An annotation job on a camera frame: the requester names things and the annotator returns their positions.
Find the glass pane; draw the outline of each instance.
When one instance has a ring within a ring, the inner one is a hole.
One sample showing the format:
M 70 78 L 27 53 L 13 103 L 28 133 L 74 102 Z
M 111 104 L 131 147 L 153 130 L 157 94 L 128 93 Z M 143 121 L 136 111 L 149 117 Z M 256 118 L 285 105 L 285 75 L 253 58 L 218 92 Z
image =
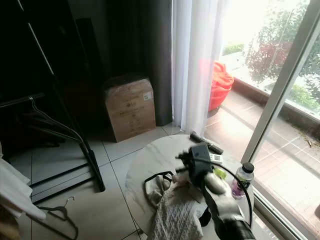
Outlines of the glass pane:
M 223 54 L 214 68 L 205 137 L 235 160 L 240 161 L 247 148 L 308 4 L 307 0 L 233 0 L 230 4 Z
M 320 36 L 254 160 L 255 186 L 320 240 Z

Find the metal clothes rack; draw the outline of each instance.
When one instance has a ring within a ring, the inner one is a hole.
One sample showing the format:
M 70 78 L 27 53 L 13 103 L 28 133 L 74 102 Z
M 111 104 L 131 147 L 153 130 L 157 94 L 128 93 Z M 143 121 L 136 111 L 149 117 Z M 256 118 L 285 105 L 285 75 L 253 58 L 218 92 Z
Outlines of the metal clothes rack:
M 20 10 L 24 13 L 25 12 L 24 8 L 23 8 L 23 6 L 22 6 L 22 4 L 20 3 L 19 0 L 17 0 L 17 3 L 18 3 L 18 6 L 19 6 Z M 78 185 L 81 185 L 81 184 L 83 184 L 85 182 L 88 182 L 90 180 L 95 180 L 97 185 L 98 185 L 99 191 L 103 192 L 106 189 L 106 187 L 104 185 L 104 182 L 102 180 L 102 177 L 101 177 L 101 174 L 100 174 L 100 171 L 99 171 L 99 167 L 98 167 L 98 164 L 97 164 L 95 153 L 90 148 L 88 141 L 86 140 L 86 138 L 84 137 L 81 129 L 78 126 L 78 123 L 76 122 L 76 120 L 74 119 L 74 117 L 72 116 L 72 114 L 70 113 L 68 107 L 65 104 L 65 101 L 64 101 L 64 99 L 63 99 L 63 97 L 61 95 L 60 89 L 59 89 L 59 81 L 58 81 L 57 77 L 55 76 L 55 74 L 54 74 L 54 72 L 53 72 L 53 70 L 52 70 L 52 68 L 50 66 L 50 63 L 47 60 L 47 57 L 46 57 L 46 55 L 45 55 L 45 53 L 44 53 L 44 51 L 43 51 L 43 49 L 42 49 L 42 47 L 41 47 L 41 45 L 40 45 L 40 43 L 38 41 L 38 38 L 37 38 L 32 26 L 31 26 L 30 22 L 28 21 L 28 18 L 26 18 L 26 22 L 27 22 L 27 26 L 28 26 L 28 28 L 29 28 L 29 30 L 31 32 L 31 35 L 32 35 L 34 41 L 36 42 L 36 45 L 38 46 L 38 49 L 41 52 L 41 56 L 42 56 L 43 60 L 45 61 L 49 72 L 52 75 L 53 81 L 51 82 L 51 84 L 48 85 L 47 89 L 45 89 L 45 93 L 42 92 L 42 93 L 34 94 L 32 96 L 25 96 L 25 97 L 22 97 L 22 98 L 19 98 L 19 99 L 14 99 L 14 100 L 2 102 L 2 103 L 0 103 L 0 108 L 9 107 L 9 106 L 12 106 L 12 105 L 16 105 L 16 104 L 19 104 L 19 103 L 30 101 L 30 97 L 32 97 L 32 99 L 49 97 L 50 100 L 55 101 L 59 105 L 59 107 L 62 109 L 63 113 L 66 116 L 66 119 L 68 120 L 67 125 L 69 125 L 73 131 L 76 131 L 77 134 L 81 137 L 82 141 L 79 143 L 79 147 L 80 147 L 81 151 L 83 152 L 84 157 L 87 160 L 87 163 L 85 163 L 85 164 L 82 164 L 82 165 L 74 167 L 72 169 L 63 171 L 61 173 L 58 173 L 58 174 L 56 174 L 54 176 L 48 177 L 48 178 L 43 179 L 41 181 L 35 182 L 35 183 L 31 184 L 30 187 L 33 188 L 35 186 L 44 184 L 44 183 L 46 183 L 48 181 L 51 181 L 51 180 L 56 179 L 58 177 L 61 177 L 63 175 L 66 175 L 66 174 L 69 174 L 71 172 L 74 172 L 74 171 L 76 171 L 78 169 L 81 169 L 81 168 L 83 168 L 85 166 L 89 166 L 90 169 L 92 170 L 92 173 L 93 173 L 92 177 L 87 178 L 87 179 L 85 179 L 83 181 L 80 181 L 78 183 L 75 183 L 74 185 L 66 187 L 66 188 L 64 188 L 64 189 L 62 189 L 62 190 L 60 190 L 58 192 L 55 192 L 55 193 L 49 195 L 49 196 L 41 198 L 41 199 L 35 201 L 34 204 L 42 202 L 42 201 L 44 201 L 46 199 L 49 199 L 49 198 L 51 198 L 51 197 L 53 197 L 55 195 L 60 194 L 61 192 L 64 192 L 64 191 L 66 191 L 66 190 L 68 190 L 70 188 L 74 188 L 74 187 L 76 187 Z

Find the round table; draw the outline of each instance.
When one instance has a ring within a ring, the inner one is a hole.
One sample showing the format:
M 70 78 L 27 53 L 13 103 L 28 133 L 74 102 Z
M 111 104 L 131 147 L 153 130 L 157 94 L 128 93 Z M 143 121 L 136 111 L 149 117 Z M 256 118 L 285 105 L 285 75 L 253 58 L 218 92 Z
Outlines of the round table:
M 182 151 L 188 151 L 189 147 L 195 144 L 195 142 L 190 140 L 189 135 L 165 136 L 145 146 L 131 163 L 125 179 L 125 198 L 135 222 L 144 233 L 149 234 L 155 215 L 155 210 L 145 198 L 145 179 L 160 172 L 171 171 L 175 173 L 177 167 L 183 166 L 182 161 L 175 159 L 175 156 L 182 153 Z M 235 173 L 241 166 L 241 163 L 223 156 L 223 166 Z M 226 181 L 230 183 L 232 180 L 233 177 L 228 174 Z M 251 185 L 247 191 L 253 206 L 254 194 Z M 248 221 L 249 208 L 246 198 L 243 197 L 237 200 L 237 203 Z M 202 230 L 204 240 L 219 239 L 216 235 L 212 219 Z

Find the plastic bottle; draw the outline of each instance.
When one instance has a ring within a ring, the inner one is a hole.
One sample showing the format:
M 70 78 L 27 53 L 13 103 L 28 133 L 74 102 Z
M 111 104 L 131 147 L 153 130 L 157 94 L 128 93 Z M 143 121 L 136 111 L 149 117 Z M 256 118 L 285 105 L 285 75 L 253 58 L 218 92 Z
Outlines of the plastic bottle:
M 242 167 L 239 167 L 235 173 L 235 175 L 241 181 L 245 189 L 248 189 L 251 181 L 254 179 L 254 169 L 255 167 L 250 162 L 246 162 L 242 165 Z M 235 199 L 240 199 L 245 195 L 245 192 L 243 191 L 241 185 L 235 178 L 232 181 L 231 190 L 232 196 Z

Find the tile floor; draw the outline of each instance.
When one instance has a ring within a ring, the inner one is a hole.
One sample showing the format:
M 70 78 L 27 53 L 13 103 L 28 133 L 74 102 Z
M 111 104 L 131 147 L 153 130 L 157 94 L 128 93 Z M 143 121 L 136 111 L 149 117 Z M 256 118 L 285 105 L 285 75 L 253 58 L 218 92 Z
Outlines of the tile floor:
M 208 118 L 205 137 L 241 161 L 262 112 L 263 107 L 231 91 L 219 111 Z M 320 147 L 315 139 L 278 117 L 254 160 L 257 183 L 317 239 L 320 239 L 320 218 L 316 214 L 320 206 L 320 192 L 316 190 L 320 186 L 319 156 Z
M 75 201 L 69 200 L 67 210 L 68 215 L 79 228 L 79 240 L 147 239 L 145 234 L 138 234 L 138 227 L 124 198 L 126 174 L 136 154 L 146 144 L 158 138 L 179 133 L 178 127 L 168 124 L 119 143 L 91 139 L 89 143 L 95 151 L 106 191 L 97 192 L 94 182 L 88 181 L 40 203 L 39 206 L 63 206 L 68 197 L 74 196 Z M 33 183 L 54 175 L 62 169 L 79 166 L 84 162 L 80 150 L 71 142 L 62 144 L 60 148 L 33 149 L 18 154 L 10 160 L 12 165 L 28 176 Z M 88 168 L 68 174 L 45 186 L 37 187 L 32 199 L 37 200 L 48 193 L 54 193 L 63 186 L 88 178 L 90 175 Z M 47 216 L 46 222 L 73 236 L 73 229 L 50 215 Z M 276 239 L 257 216 L 254 219 L 253 232 L 258 236 L 257 239 Z M 64 240 L 25 215 L 22 215 L 18 222 L 22 240 Z

